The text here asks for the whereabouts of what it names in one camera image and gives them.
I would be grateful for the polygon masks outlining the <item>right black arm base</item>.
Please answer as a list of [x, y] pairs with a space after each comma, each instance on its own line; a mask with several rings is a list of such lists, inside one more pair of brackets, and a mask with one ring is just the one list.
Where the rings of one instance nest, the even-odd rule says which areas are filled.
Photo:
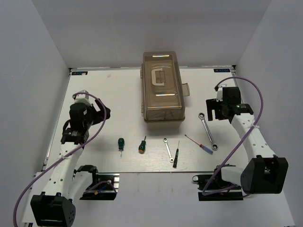
[[[242, 190], [237, 186], [230, 190], [224, 190], [220, 193], [214, 193], [208, 196], [202, 194], [203, 188], [206, 186], [212, 174], [195, 175], [192, 177], [193, 183], [198, 185], [198, 200], [199, 201], [241, 201], [243, 200]], [[226, 187], [232, 186], [231, 183], [223, 181], [220, 177], [216, 177], [208, 186], [205, 192], [212, 192], [221, 190]]]

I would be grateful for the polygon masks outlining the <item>small silver ratchet wrench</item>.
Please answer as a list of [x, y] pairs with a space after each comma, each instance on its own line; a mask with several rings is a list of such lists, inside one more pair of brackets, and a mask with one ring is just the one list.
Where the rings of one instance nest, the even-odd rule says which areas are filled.
[[167, 138], [164, 138], [164, 139], [163, 139], [163, 142], [164, 142], [164, 144], [165, 144], [165, 146], [166, 146], [166, 149], [167, 149], [167, 152], [168, 152], [168, 155], [169, 155], [169, 160], [170, 160], [171, 163], [173, 163], [173, 162], [174, 162], [174, 158], [173, 158], [172, 155], [171, 155], [171, 151], [170, 151], [170, 148], [169, 148], [169, 145], [168, 145], [168, 140], [167, 140]]

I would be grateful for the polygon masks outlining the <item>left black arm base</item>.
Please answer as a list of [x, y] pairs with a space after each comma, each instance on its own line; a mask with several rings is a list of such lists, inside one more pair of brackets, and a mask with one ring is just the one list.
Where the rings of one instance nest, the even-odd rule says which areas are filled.
[[119, 188], [119, 173], [96, 173], [93, 183], [86, 189], [80, 200], [113, 201]]

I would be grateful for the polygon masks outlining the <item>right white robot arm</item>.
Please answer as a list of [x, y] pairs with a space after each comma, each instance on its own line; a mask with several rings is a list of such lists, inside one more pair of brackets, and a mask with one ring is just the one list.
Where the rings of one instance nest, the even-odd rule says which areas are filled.
[[288, 161], [269, 147], [255, 123], [249, 104], [241, 103], [238, 87], [218, 87], [217, 97], [206, 101], [208, 120], [228, 120], [238, 133], [248, 157], [245, 168], [219, 165], [207, 185], [239, 186], [246, 194], [279, 194], [284, 186]]

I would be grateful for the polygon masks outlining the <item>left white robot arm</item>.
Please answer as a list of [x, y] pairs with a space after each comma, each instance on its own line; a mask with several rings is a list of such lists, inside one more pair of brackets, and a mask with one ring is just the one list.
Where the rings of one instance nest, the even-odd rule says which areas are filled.
[[39, 195], [33, 195], [30, 206], [39, 227], [70, 227], [76, 215], [76, 200], [88, 187], [99, 186], [100, 177], [94, 173], [94, 166], [82, 166], [76, 170], [78, 159], [85, 145], [92, 140], [91, 126], [104, 123], [110, 117], [110, 109], [100, 99], [95, 102], [97, 111], [89, 101], [90, 94], [79, 92], [73, 95], [69, 120], [62, 131], [60, 152], [57, 161], [49, 167], [52, 172]]

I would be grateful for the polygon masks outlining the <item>beige plastic toolbox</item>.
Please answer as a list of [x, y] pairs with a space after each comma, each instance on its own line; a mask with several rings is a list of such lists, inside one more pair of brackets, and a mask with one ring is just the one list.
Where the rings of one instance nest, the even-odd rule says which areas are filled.
[[141, 113], [149, 130], [179, 128], [185, 120], [188, 83], [181, 80], [175, 51], [144, 52], [140, 69]]

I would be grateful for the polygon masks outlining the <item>black green precision screwdriver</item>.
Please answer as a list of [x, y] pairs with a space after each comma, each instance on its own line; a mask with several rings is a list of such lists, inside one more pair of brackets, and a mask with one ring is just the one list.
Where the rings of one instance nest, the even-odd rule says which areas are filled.
[[175, 158], [174, 158], [174, 162], [173, 162], [173, 168], [177, 168], [178, 154], [179, 154], [179, 142], [178, 142], [178, 146], [177, 146], [176, 153], [175, 153]]

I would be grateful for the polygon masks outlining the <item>large silver ratchet wrench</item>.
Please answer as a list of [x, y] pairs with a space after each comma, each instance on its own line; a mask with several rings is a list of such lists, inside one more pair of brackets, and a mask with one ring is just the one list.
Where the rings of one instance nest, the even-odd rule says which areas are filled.
[[199, 113], [198, 117], [202, 121], [202, 124], [203, 124], [203, 126], [205, 128], [206, 134], [207, 134], [207, 136], [208, 136], [208, 138], [209, 138], [209, 140], [211, 142], [211, 149], [214, 150], [214, 151], [216, 151], [218, 149], [218, 145], [215, 143], [214, 138], [213, 138], [213, 136], [212, 136], [212, 134], [210, 132], [210, 129], [209, 129], [208, 125], [207, 125], [207, 122], [205, 120], [205, 114], [204, 113]]

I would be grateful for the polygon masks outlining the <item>green orange screwdriver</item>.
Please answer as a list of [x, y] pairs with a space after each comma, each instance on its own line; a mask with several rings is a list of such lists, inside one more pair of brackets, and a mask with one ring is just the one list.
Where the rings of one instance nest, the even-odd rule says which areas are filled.
[[146, 136], [144, 137], [144, 140], [141, 141], [141, 144], [139, 145], [138, 151], [140, 154], [143, 154], [145, 152], [146, 148]]

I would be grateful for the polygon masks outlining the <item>stubby green screwdriver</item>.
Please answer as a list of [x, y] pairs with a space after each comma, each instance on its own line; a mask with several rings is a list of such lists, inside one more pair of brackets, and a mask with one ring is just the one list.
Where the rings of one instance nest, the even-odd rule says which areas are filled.
[[125, 146], [125, 140], [124, 140], [124, 138], [119, 138], [118, 139], [118, 149], [120, 151], [120, 157], [122, 157], [122, 152], [124, 150], [124, 146]]

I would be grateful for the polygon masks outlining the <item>red blue screwdriver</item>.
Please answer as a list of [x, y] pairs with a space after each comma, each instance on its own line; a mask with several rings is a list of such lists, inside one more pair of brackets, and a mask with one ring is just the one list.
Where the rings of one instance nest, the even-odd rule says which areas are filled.
[[197, 141], [193, 140], [191, 137], [185, 135], [188, 139], [190, 139], [192, 142], [194, 142], [195, 144], [197, 144], [202, 150], [204, 150], [205, 152], [207, 152], [208, 154], [212, 155], [213, 151], [211, 149], [209, 149], [208, 147], [204, 146], [201, 143], [198, 143]]

